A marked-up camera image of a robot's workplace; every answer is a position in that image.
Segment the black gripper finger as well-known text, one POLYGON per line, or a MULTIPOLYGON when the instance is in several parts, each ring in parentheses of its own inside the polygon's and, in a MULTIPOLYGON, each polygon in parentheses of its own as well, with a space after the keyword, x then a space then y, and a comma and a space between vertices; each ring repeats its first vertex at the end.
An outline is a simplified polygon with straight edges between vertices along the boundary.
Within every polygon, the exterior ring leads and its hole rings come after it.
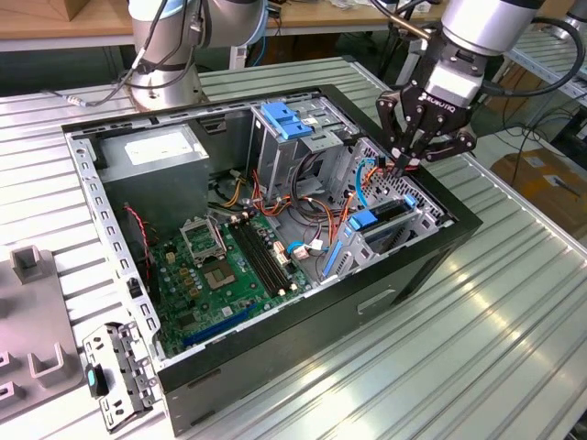
POLYGON ((376 108, 384 133, 383 147, 393 162, 392 175, 402 177, 413 158, 411 147, 416 130, 414 90, 382 92, 377 98, 376 108), (405 129, 398 122, 398 106, 402 107, 403 116, 409 117, 409 120, 405 120, 405 129))
POLYGON ((462 129, 456 135, 439 142, 433 142, 428 134, 422 135, 405 153, 408 157, 403 172, 416 170, 422 161, 437 162, 476 148, 476 135, 462 129))

